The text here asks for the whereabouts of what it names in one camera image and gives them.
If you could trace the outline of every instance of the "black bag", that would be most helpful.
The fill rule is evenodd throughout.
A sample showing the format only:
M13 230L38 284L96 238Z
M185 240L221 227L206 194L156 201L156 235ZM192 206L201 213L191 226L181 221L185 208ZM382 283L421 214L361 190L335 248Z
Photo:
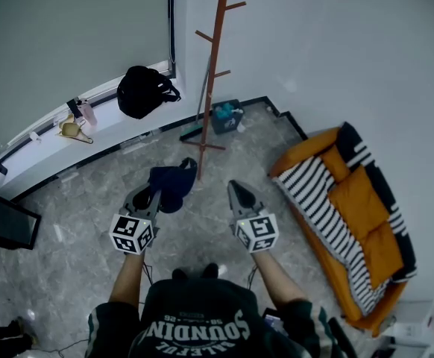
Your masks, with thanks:
M163 102L180 100L171 80L157 70L133 66L118 86L119 109L126 115L142 119Z

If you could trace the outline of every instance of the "plastic container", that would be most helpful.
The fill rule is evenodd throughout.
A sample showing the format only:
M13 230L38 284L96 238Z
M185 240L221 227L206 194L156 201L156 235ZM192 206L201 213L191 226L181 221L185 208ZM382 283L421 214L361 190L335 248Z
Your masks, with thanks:
M212 105L210 123L216 134L228 133L237 129L244 110L238 99L218 102Z

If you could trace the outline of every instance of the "gray tile floor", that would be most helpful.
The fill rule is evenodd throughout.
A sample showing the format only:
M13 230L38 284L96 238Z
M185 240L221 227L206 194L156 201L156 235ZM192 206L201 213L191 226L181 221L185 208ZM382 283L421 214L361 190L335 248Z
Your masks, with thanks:
M244 180L263 193L277 215L280 238L274 256L330 316L341 310L321 267L292 218L283 195L267 178L274 161L300 138L286 118L276 119L264 104L246 107L245 132L215 136L210 142L227 147L205 154L204 175L174 214L158 215L161 231L146 262L154 281L169 278L174 268L199 270L215 261L223 266L221 278L245 286L252 259L229 230L231 211L227 182ZM87 338L87 316L106 301L124 259L107 235L110 220L128 191L148 178L152 166L174 166L184 157L197 159L197 148L177 141L181 128L142 141L142 147L108 154L80 169L66 181L56 180L22 201L43 216L35 249L0 248L0 325L21 315L37 330L43 349L63 348ZM142 299L149 283L143 278ZM260 310L272 307L258 273L252 289ZM362 358L370 357L379 341L345 325ZM86 343L63 352L66 358L83 357ZM40 351L22 357L57 357Z

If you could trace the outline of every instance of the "white wall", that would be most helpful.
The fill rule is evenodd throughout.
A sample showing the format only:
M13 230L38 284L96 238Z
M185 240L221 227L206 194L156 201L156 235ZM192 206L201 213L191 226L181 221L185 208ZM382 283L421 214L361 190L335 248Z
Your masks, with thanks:
M217 0L185 1L177 62L197 100L210 44L193 32L212 36ZM404 295L433 298L434 0L246 2L226 14L218 70L232 74L216 81L215 101L267 95L307 133L352 123L410 227L419 275Z

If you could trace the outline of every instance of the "couch armrest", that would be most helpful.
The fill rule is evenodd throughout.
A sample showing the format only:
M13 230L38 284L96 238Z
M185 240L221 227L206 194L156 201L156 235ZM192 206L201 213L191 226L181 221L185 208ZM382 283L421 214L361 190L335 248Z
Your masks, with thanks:
M376 305L370 315L359 319L358 321L347 320L348 324L359 329L367 329L373 331L373 337L378 337L380 334L380 325L391 312L407 283L396 283L390 285L383 299Z
M295 164L331 146L336 141L338 130L339 128L329 129L290 148L271 168L270 178L275 178Z

